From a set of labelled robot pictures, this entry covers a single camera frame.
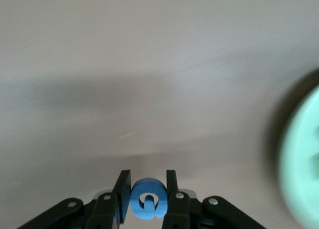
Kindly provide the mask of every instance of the mint green round object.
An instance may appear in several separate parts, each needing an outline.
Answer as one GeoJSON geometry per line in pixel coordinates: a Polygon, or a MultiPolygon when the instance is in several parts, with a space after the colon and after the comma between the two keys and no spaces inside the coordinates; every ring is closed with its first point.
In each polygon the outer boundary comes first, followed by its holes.
{"type": "Polygon", "coordinates": [[[319,86],[298,105],[282,137],[279,182],[291,214],[319,228],[319,86]]]}

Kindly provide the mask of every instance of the silver screw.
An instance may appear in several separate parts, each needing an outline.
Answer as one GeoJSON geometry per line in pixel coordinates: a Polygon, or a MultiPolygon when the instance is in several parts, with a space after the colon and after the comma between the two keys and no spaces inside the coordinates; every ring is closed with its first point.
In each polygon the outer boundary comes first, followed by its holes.
{"type": "Polygon", "coordinates": [[[71,203],[68,204],[68,208],[72,208],[72,207],[74,207],[75,205],[76,205],[76,202],[71,202],[71,203]]]}
{"type": "Polygon", "coordinates": [[[217,204],[218,204],[218,200],[216,200],[215,198],[210,198],[210,199],[208,200],[208,202],[209,202],[209,204],[211,204],[211,205],[217,205],[217,204]]]}
{"type": "Polygon", "coordinates": [[[175,197],[178,199],[183,199],[184,198],[184,194],[183,193],[176,193],[175,197]]]}
{"type": "Polygon", "coordinates": [[[110,195],[106,195],[105,197],[103,197],[104,200],[109,200],[111,199],[111,196],[110,195]]]}

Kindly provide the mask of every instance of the bolt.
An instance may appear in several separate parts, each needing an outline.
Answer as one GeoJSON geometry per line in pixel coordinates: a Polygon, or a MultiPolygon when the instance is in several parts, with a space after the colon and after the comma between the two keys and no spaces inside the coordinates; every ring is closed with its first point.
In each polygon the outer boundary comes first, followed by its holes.
{"type": "Polygon", "coordinates": [[[103,197],[103,199],[104,200],[109,200],[109,199],[111,199],[111,196],[110,195],[106,195],[106,196],[103,197]]]}
{"type": "Polygon", "coordinates": [[[176,193],[175,197],[178,199],[183,199],[184,198],[184,194],[183,193],[176,193]]]}
{"type": "Polygon", "coordinates": [[[76,205],[76,202],[71,202],[71,203],[68,204],[68,208],[72,208],[72,207],[74,207],[75,205],[76,205]]]}
{"type": "Polygon", "coordinates": [[[208,202],[209,202],[209,204],[211,204],[211,205],[217,205],[217,204],[218,204],[218,200],[216,200],[215,198],[210,198],[210,199],[208,200],[208,202]]]}

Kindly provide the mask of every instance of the table surface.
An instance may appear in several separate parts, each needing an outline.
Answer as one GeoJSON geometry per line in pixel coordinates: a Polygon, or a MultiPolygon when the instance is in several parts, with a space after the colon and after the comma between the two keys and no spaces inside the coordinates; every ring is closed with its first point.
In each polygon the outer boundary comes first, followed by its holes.
{"type": "MultiPolygon", "coordinates": [[[[319,66],[318,0],[0,0],[0,228],[121,170],[268,229],[302,228],[269,157],[284,95],[319,66]]],[[[160,228],[129,212],[121,228],[160,228]]]]}

